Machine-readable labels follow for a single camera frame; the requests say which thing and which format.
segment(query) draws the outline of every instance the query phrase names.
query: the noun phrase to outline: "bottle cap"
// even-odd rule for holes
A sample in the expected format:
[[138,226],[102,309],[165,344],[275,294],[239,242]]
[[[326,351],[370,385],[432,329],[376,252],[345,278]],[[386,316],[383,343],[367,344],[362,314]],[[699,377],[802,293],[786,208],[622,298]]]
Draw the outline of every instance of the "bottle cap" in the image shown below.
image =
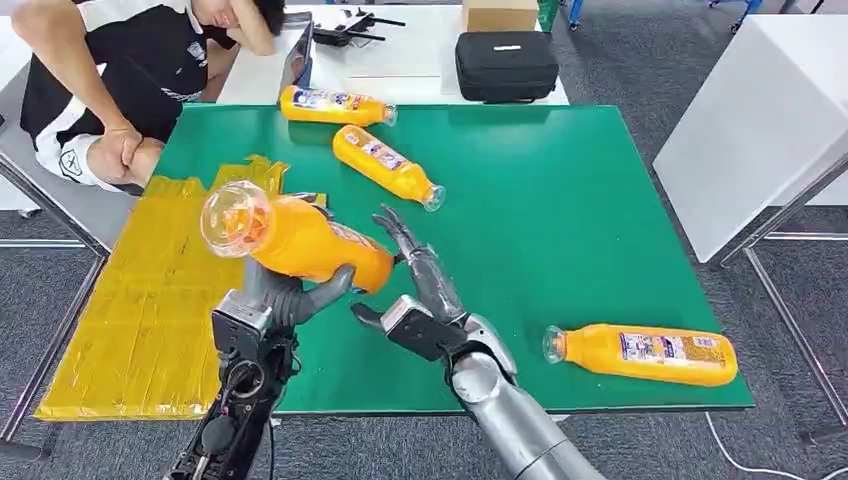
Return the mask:
[[445,203],[445,195],[447,195],[445,187],[441,185],[430,185],[430,191],[427,192],[427,200],[421,203],[428,212],[435,212]]
[[393,127],[397,123],[397,106],[387,103],[383,106],[383,123]]
[[565,332],[551,325],[542,337],[542,351],[545,360],[557,363],[565,360]]
[[209,196],[200,214],[200,233],[221,257],[243,257],[261,245],[268,230],[271,203],[247,180],[230,182]]

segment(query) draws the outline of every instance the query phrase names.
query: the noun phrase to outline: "green tabletop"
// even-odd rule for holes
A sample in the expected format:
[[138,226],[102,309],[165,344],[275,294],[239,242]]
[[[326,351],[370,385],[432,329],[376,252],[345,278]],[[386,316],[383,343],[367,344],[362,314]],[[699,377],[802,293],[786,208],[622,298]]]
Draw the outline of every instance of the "green tabletop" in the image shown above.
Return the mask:
[[[157,174],[209,186],[223,163],[252,153],[291,165],[288,192],[326,192],[337,221],[394,250],[371,221],[397,208],[438,252],[465,306],[487,317],[512,351],[518,381],[551,412],[741,408],[739,375],[718,388],[549,365],[548,325],[592,323],[718,331],[680,240],[614,107],[401,106],[394,127],[370,130],[447,188],[428,213],[335,159],[337,126],[288,123],[273,107],[186,108]],[[357,299],[388,307],[413,293],[395,269],[373,297],[349,295],[299,329],[303,371],[279,413],[458,412],[439,363],[360,326]]]

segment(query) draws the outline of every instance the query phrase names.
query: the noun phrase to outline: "black case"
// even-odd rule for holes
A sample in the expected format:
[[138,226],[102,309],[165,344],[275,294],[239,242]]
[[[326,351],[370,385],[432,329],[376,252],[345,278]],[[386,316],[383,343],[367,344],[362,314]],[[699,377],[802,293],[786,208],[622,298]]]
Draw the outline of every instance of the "black case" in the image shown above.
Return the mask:
[[456,76],[466,100],[527,102],[548,96],[559,66],[542,32],[466,32],[456,42]]

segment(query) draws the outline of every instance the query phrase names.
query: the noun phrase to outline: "bottle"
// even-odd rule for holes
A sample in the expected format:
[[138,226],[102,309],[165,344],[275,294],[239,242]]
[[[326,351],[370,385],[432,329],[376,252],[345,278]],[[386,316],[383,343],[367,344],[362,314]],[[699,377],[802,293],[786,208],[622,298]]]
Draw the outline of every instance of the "bottle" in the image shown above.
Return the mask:
[[200,230],[222,257],[250,254],[275,272],[324,282],[344,264],[356,267],[353,285],[375,293],[386,283],[394,258],[381,245],[317,208],[288,195],[269,199],[246,180],[215,191],[203,206]]
[[392,126],[397,121],[396,106],[367,95],[294,85],[283,89],[280,110],[287,120],[299,122],[350,123],[367,127],[375,123]]
[[435,212],[445,201],[445,187],[433,184],[420,165],[355,125],[346,125],[336,133],[333,153],[398,197],[423,204],[427,211]]
[[692,330],[597,324],[564,332],[551,326],[543,347],[551,363],[663,382],[716,387],[737,371],[730,340]]

